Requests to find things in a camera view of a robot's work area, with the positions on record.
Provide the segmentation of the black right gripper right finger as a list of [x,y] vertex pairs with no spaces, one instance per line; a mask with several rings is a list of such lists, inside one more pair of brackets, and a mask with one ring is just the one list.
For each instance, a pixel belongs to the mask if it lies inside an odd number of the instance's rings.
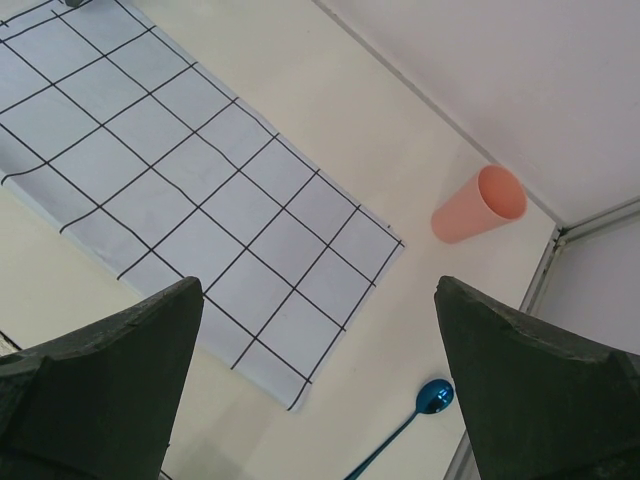
[[638,478],[638,355],[451,276],[434,302],[481,478]]

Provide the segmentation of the light blue checked placemat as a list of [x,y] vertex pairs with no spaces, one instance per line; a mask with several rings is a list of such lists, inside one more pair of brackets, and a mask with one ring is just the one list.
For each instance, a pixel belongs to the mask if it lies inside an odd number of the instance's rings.
[[143,296],[197,277],[200,344],[288,410],[404,249],[125,1],[2,21],[1,184]]

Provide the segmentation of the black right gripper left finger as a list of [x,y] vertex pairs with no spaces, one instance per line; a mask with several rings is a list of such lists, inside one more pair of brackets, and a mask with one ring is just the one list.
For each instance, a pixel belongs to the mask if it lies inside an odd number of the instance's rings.
[[186,277],[1,359],[4,479],[157,479],[204,308]]

